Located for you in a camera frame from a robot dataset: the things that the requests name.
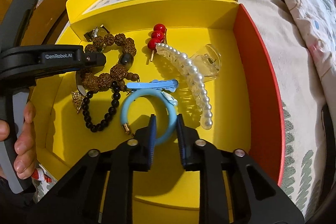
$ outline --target finger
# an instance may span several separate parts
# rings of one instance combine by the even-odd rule
[[[35,170],[35,163],[36,163],[36,158],[33,160],[33,162],[31,163],[31,165],[29,165],[27,167],[27,169],[23,172],[23,173],[17,173],[17,176],[20,178],[20,179],[26,179],[26,178],[29,178],[32,173],[34,172]]]
[[[9,135],[9,125],[7,122],[0,120],[0,142],[4,141]]]
[[[14,161],[14,169],[18,174],[23,173],[36,158],[35,148],[28,150],[23,155],[17,156]]]
[[[36,115],[36,109],[31,101],[29,101],[23,110],[25,122],[31,123]]]
[[[14,144],[15,151],[18,155],[23,155],[35,146],[34,123],[24,123],[22,133]]]

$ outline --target black plastic handle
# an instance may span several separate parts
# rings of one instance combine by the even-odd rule
[[[29,89],[17,93],[8,93],[0,97],[0,119],[9,124],[9,136],[0,142],[0,165],[13,193],[21,193],[32,183],[31,178],[21,180],[13,168],[17,153],[14,144],[22,132],[23,110],[27,102]]]

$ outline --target light blue bangle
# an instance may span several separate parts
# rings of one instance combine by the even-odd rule
[[[125,130],[126,133],[132,134],[131,129],[130,129],[129,124],[128,124],[128,119],[127,119],[129,106],[136,98],[146,96],[146,95],[155,96],[155,97],[161,99],[161,101],[164,102],[164,104],[165,104],[165,106],[168,110],[169,122],[168,122],[168,127],[166,129],[166,132],[160,138],[157,138],[156,141],[155,141],[155,145],[159,145],[159,144],[162,144],[162,143],[166,142],[170,138],[173,131],[175,130],[176,119],[177,119],[177,115],[176,115],[176,111],[175,111],[174,106],[171,103],[169,103],[169,101],[164,97],[164,95],[159,90],[141,89],[141,90],[137,90],[137,91],[133,92],[132,94],[130,94],[124,100],[123,105],[121,107],[120,123],[121,123],[121,126],[123,127],[123,129]]]

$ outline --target wooden cabinet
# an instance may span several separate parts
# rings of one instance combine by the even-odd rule
[[[0,0],[0,24],[12,0]]]
[[[44,0],[34,11],[21,46],[41,45],[64,12],[66,2],[67,0]]]

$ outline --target red and white toy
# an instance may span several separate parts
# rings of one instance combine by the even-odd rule
[[[154,57],[154,53],[156,50],[156,44],[157,43],[165,43],[167,44],[167,28],[159,23],[156,24],[153,28],[153,32],[152,32],[152,39],[149,40],[147,47],[152,51],[152,55],[151,55],[151,62],[153,62],[153,57]]]

